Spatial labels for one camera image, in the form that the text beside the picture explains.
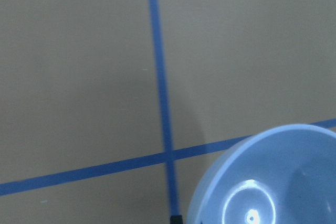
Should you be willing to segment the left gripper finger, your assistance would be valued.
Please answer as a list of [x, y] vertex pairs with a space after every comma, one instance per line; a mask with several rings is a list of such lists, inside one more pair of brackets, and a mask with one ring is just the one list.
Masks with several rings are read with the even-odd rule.
[[183, 216], [182, 215], [171, 215], [170, 224], [183, 224]]

